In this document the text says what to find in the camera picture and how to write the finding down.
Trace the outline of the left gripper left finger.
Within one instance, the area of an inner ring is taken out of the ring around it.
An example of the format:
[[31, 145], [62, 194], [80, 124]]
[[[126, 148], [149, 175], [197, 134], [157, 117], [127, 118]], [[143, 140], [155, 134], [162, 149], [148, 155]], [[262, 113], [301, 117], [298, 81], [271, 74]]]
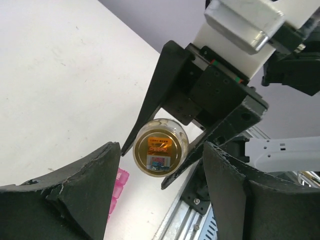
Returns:
[[101, 240], [120, 163], [118, 142], [21, 185], [0, 188], [3, 240]]

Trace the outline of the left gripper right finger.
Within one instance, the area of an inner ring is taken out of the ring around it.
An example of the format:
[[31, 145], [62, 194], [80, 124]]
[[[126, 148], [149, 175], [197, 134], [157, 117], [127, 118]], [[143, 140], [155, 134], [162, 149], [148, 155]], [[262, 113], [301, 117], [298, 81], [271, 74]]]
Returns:
[[320, 190], [257, 170], [211, 142], [203, 163], [217, 163], [222, 184], [210, 197], [219, 240], [318, 240]]

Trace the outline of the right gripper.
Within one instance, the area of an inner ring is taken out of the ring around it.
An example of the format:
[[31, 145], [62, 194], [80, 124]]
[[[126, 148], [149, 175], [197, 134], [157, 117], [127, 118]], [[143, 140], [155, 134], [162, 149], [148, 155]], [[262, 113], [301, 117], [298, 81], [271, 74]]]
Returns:
[[202, 158], [205, 142], [221, 147], [262, 120], [269, 104], [248, 83], [244, 73], [209, 47], [198, 48], [190, 43], [184, 49], [168, 41], [121, 155], [127, 154], [140, 129], [154, 119], [161, 107], [185, 126], [193, 122], [202, 130], [209, 127], [189, 145], [178, 169], [164, 178], [161, 189], [165, 190]]

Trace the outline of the pink weekly pill organizer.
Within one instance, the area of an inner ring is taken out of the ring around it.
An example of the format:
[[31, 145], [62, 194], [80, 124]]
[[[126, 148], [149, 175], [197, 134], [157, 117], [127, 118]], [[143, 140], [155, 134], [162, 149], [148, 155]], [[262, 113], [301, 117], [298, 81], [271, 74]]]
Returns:
[[107, 220], [109, 220], [111, 214], [113, 213], [113, 211], [116, 207], [116, 204], [118, 202], [118, 199], [121, 196], [123, 189], [129, 179], [129, 177], [130, 177], [130, 174], [127, 171], [125, 171], [121, 168], [118, 168], [116, 179], [115, 179], [115, 184], [114, 184], [114, 188], [113, 188], [113, 192], [112, 192], [111, 203], [110, 203], [110, 207], [109, 207], [109, 213], [108, 213]]

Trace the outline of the clear bottle yellow capsules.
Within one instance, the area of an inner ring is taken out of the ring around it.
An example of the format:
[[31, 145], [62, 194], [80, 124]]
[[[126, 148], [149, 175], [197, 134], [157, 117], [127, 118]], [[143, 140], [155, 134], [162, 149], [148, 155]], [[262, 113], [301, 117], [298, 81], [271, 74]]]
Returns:
[[183, 127], [173, 119], [157, 118], [138, 132], [132, 146], [137, 167], [146, 175], [162, 178], [177, 171], [189, 151]]

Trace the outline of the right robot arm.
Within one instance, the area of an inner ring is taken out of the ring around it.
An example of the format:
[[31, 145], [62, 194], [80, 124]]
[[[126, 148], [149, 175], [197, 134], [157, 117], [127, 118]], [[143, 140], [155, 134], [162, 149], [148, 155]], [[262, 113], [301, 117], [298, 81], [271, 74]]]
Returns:
[[270, 90], [259, 94], [260, 87], [228, 63], [210, 47], [189, 44], [181, 47], [170, 40], [162, 48], [140, 113], [127, 140], [122, 146], [125, 155], [134, 149], [139, 131], [165, 109], [182, 125], [196, 124], [202, 134], [188, 145], [187, 153], [178, 145], [173, 133], [172, 150], [177, 154], [169, 167], [159, 166], [156, 173], [166, 175], [162, 184], [168, 187], [191, 164], [202, 156], [205, 142], [223, 146], [237, 135], [260, 122], [271, 109], [266, 123], [276, 120], [275, 129], [267, 129], [274, 137], [302, 136], [305, 128], [297, 123], [281, 128], [288, 115], [297, 117], [305, 112], [307, 104], [314, 105], [311, 96], [320, 89], [316, 80], [319, 72], [312, 70], [320, 61], [320, 24], [308, 20], [299, 30], [284, 26], [280, 36], [288, 43], [300, 42], [306, 49], [289, 55], [275, 52], [264, 64], [262, 85]]

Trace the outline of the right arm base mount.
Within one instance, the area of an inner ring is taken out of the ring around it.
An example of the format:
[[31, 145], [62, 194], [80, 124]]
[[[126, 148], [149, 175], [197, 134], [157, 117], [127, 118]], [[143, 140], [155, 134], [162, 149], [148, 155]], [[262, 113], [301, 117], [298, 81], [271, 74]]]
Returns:
[[[237, 136], [221, 146], [220, 149], [242, 162], [248, 163], [250, 159], [245, 156], [245, 144], [248, 141], [249, 139], [243, 135]], [[203, 160], [199, 161], [180, 197], [191, 209], [202, 216], [206, 214], [209, 205], [212, 203], [211, 197], [214, 193], [214, 186], [223, 183], [222, 178], [218, 177], [217, 163], [211, 161], [210, 164], [210, 169], [207, 169]]]

